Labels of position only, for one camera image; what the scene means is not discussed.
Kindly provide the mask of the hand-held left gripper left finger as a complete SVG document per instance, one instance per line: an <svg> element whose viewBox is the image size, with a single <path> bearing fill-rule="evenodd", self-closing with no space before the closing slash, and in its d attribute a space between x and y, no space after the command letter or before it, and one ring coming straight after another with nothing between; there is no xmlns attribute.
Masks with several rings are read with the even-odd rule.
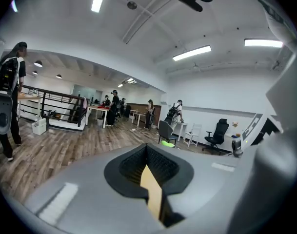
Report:
<svg viewBox="0 0 297 234"><path fill-rule="evenodd" d="M54 230L70 234L155 234L164 230L144 199L122 196L105 179L107 163L132 149L119 148L75 161L35 189L25 207Z"/></svg>

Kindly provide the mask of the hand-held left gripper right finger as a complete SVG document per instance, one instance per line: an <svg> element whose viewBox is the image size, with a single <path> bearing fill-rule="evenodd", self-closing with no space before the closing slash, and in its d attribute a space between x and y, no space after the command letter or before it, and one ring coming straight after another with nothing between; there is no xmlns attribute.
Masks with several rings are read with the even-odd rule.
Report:
<svg viewBox="0 0 297 234"><path fill-rule="evenodd" d="M237 165L234 158L146 145L149 202L158 204L149 234L228 234L233 208L224 192Z"/></svg>

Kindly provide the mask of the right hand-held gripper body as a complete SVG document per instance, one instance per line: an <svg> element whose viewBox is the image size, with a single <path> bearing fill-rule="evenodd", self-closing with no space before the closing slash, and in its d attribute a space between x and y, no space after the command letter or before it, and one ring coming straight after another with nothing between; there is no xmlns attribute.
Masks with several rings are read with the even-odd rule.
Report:
<svg viewBox="0 0 297 234"><path fill-rule="evenodd" d="M267 98L282 132L258 145L228 225L230 234L297 234L297 53Z"/></svg>

